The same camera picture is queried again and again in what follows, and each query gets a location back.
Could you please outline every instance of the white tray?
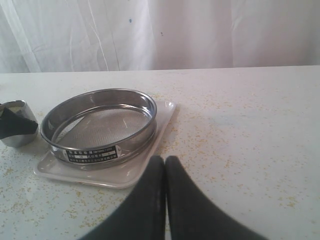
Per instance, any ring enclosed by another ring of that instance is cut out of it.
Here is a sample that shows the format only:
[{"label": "white tray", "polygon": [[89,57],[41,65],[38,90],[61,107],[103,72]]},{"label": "white tray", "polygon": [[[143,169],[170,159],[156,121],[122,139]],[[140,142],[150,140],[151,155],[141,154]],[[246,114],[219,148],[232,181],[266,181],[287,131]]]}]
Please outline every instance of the white tray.
[{"label": "white tray", "polygon": [[170,101],[157,101],[157,129],[153,143],[135,158],[117,166],[81,170],[64,164],[50,152],[34,167],[36,175],[73,183],[101,186],[106,188],[124,189],[134,185],[143,174],[150,157],[155,153],[164,131],[175,111],[176,104]]}]

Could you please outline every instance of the speckled table surface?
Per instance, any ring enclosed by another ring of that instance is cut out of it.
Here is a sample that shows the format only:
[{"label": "speckled table surface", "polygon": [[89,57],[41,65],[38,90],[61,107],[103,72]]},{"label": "speckled table surface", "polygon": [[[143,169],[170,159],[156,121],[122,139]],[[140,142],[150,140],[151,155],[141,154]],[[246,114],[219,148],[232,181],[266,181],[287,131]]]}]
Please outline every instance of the speckled table surface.
[{"label": "speckled table surface", "polygon": [[[262,235],[318,240],[319,76],[320,66],[2,74],[0,102],[25,100],[41,122],[97,89],[173,101],[159,154],[179,156],[212,201]],[[132,190],[38,177],[33,167],[47,150],[40,136],[19,149],[0,143],[0,239],[75,240]]]}]

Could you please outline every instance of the white fabric backdrop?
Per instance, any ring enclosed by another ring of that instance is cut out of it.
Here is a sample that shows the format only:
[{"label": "white fabric backdrop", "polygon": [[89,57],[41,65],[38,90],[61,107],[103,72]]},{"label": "white fabric backdrop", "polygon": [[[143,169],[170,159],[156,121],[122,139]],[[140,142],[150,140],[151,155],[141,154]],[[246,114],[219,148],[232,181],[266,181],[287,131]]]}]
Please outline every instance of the white fabric backdrop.
[{"label": "white fabric backdrop", "polygon": [[0,73],[320,64],[320,0],[0,0]]}]

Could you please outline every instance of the white tabletop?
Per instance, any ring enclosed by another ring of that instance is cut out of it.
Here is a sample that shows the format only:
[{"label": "white tabletop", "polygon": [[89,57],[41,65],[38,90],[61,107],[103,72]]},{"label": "white tabletop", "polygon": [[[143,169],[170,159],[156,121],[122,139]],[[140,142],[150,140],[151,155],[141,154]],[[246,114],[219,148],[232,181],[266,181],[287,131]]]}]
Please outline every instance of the white tabletop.
[{"label": "white tabletop", "polygon": [[[0,102],[25,100],[41,122],[97,89],[173,101],[159,154],[179,156],[214,203],[262,235],[318,240],[319,77],[320,66],[2,74]],[[132,190],[38,177],[33,167],[47,150],[40,136],[20,149],[0,143],[0,239],[77,239]]]}]

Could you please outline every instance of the black object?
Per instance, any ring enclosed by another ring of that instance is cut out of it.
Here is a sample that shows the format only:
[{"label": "black object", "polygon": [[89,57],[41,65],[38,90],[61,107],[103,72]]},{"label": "black object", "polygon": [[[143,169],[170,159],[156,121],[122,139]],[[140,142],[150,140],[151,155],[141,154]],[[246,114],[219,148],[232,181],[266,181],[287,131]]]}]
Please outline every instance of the black object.
[{"label": "black object", "polygon": [[9,108],[3,109],[0,116],[0,140],[15,136],[34,134],[38,129],[38,123],[22,116],[16,115]]},{"label": "black object", "polygon": [[153,156],[124,202],[81,240],[165,239],[165,187],[164,161],[160,156]]},{"label": "black object", "polygon": [[266,240],[215,206],[176,156],[166,159],[165,171],[172,240]]}]

